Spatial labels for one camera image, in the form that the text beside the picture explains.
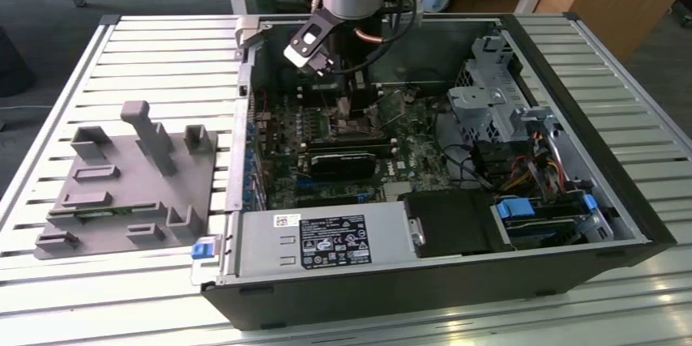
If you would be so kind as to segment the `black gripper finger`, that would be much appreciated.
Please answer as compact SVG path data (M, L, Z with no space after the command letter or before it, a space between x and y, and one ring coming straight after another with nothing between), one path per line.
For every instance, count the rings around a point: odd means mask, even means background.
M359 118L377 98L377 90L370 82L369 72L357 71L351 78L350 118Z

